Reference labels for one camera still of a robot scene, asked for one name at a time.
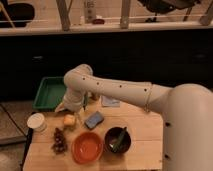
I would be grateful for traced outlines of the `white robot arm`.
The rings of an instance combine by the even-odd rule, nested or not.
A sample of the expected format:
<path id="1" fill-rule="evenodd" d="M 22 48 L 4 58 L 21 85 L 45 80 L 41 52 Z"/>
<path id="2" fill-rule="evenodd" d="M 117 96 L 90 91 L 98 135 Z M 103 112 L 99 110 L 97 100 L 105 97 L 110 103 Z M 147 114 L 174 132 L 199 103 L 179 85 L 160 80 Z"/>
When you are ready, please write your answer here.
<path id="1" fill-rule="evenodd" d="M 63 80 L 66 91 L 58 109 L 79 111 L 91 92 L 159 113 L 164 121 L 162 171 L 213 171 L 213 92 L 208 88 L 104 79 L 87 64 L 69 70 Z"/>

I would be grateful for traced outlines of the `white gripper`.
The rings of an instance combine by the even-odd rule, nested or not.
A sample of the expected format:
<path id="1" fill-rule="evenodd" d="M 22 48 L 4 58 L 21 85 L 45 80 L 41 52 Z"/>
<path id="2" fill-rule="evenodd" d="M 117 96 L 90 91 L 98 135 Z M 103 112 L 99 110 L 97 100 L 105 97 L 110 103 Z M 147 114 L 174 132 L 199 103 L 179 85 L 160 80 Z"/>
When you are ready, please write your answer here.
<path id="1" fill-rule="evenodd" d="M 55 112 L 69 110 L 71 112 L 79 112 L 83 107 L 86 110 L 88 104 L 88 93 L 85 91 L 72 90 L 67 88 L 62 101 L 55 108 Z"/>

